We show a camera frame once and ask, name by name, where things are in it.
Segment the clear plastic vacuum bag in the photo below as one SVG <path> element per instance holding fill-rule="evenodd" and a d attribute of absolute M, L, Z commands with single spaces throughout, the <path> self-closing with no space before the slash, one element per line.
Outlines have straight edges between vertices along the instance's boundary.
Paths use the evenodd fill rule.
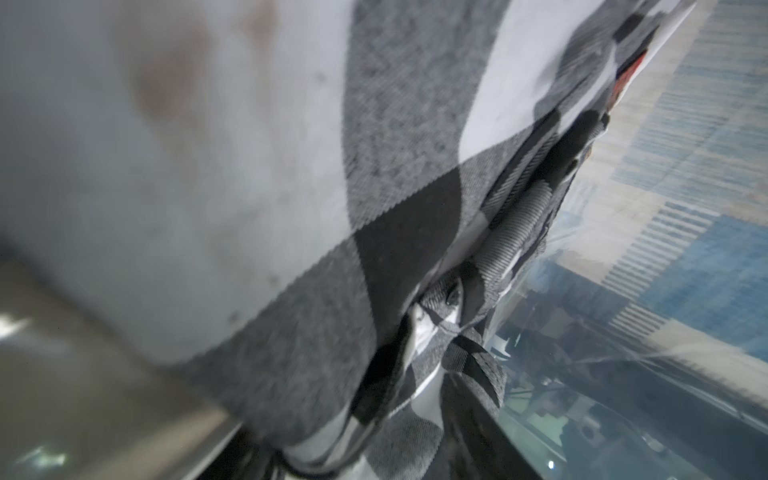
<path fill-rule="evenodd" d="M 767 230 L 552 232 L 497 309 L 501 426 L 547 479 L 767 475 Z"/>

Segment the black white checked shirt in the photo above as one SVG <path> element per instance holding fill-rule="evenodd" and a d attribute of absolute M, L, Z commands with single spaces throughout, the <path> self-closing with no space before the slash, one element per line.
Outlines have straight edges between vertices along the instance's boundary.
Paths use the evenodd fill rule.
<path fill-rule="evenodd" d="M 490 479 L 486 325 L 684 1 L 5 1 L 1 257 L 243 428 Z"/>

